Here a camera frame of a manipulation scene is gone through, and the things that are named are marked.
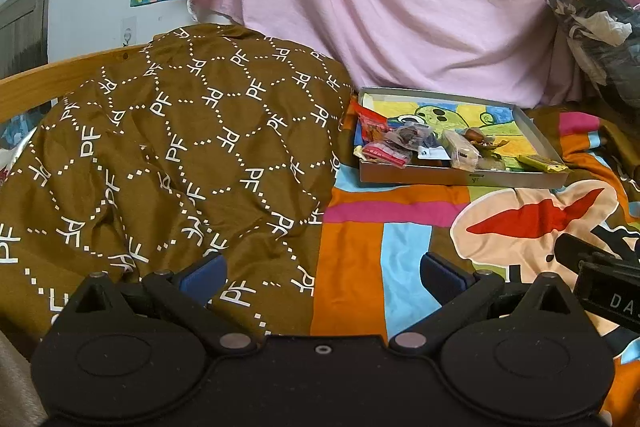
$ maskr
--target wall outlet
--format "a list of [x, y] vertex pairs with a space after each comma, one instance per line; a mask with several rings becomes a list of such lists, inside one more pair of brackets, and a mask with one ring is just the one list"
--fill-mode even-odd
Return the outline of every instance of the wall outlet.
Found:
[[120, 42], [123, 46], [133, 46], [138, 43], [138, 21], [135, 16], [122, 20], [120, 26]]

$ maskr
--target round disc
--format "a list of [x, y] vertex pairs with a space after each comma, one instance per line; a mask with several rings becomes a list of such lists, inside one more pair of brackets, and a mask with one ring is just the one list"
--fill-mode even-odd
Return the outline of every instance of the round disc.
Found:
[[105, 319], [86, 314], [78, 332], [48, 335], [36, 350], [31, 377], [48, 409], [127, 419], [169, 406], [196, 384], [206, 361], [196, 336], [135, 315], [120, 318], [117, 328]]
[[614, 367], [596, 331], [569, 315], [536, 312], [470, 325], [442, 348], [447, 379], [471, 402], [530, 421], [579, 415], [609, 391]]

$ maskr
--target brown blanket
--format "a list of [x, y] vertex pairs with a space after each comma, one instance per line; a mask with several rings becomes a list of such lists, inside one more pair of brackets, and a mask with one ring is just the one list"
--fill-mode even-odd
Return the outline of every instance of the brown blanket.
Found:
[[341, 64], [234, 25], [105, 64], [0, 192], [0, 328], [28, 353], [89, 272], [137, 280], [222, 252], [212, 306], [254, 333], [308, 333], [350, 92]]

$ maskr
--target red snack packet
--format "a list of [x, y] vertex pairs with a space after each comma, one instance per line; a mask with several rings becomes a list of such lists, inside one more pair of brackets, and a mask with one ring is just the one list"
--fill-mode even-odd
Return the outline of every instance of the red snack packet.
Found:
[[399, 150], [388, 142], [370, 142], [362, 148], [365, 158], [373, 158], [391, 163], [400, 169], [404, 169], [411, 161], [412, 153], [406, 150]]
[[390, 127], [386, 124], [386, 117], [366, 107], [362, 107], [358, 102], [352, 101], [351, 105], [360, 120], [362, 139], [365, 142], [382, 141], [385, 134], [390, 131]]

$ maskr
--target black clamp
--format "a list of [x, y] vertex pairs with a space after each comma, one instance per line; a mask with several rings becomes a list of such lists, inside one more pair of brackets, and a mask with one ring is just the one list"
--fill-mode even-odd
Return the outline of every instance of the black clamp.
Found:
[[640, 333], [640, 264], [624, 261], [573, 235], [556, 239], [558, 263], [578, 274], [574, 295], [593, 314]]

